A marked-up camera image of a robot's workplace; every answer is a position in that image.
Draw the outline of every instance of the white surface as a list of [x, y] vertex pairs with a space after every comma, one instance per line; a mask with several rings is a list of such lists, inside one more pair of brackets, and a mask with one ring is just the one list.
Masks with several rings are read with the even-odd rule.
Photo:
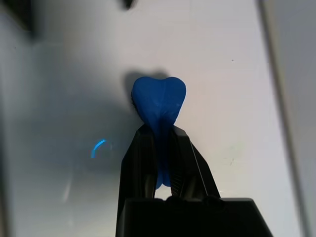
[[[34, 44], [1, 15], [0, 66], [16, 237], [112, 237], [120, 161], [141, 125], [138, 74], [187, 85], [176, 125], [223, 197], [253, 198], [276, 237], [300, 235], [252, 0], [45, 0]], [[109, 141], [96, 159], [90, 151]]]
[[309, 234], [316, 237], [316, 1], [267, 3]]

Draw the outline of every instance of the blue object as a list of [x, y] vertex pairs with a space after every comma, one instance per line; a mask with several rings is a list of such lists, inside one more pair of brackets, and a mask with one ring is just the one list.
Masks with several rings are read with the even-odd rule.
[[155, 135], [159, 160], [156, 189], [162, 184], [170, 187], [166, 143], [185, 96], [185, 84], [173, 77], [163, 80], [142, 77], [133, 86], [132, 99], [139, 116]]
[[106, 142], [106, 140], [101, 140], [100, 142], [98, 142], [97, 143], [97, 145], [95, 145], [94, 146], [94, 148], [93, 148], [93, 150], [92, 150], [92, 152], [91, 152], [91, 158], [94, 158], [94, 156], [95, 156], [95, 150], [99, 147], [99, 146], [101, 146], [103, 143], [105, 143]]

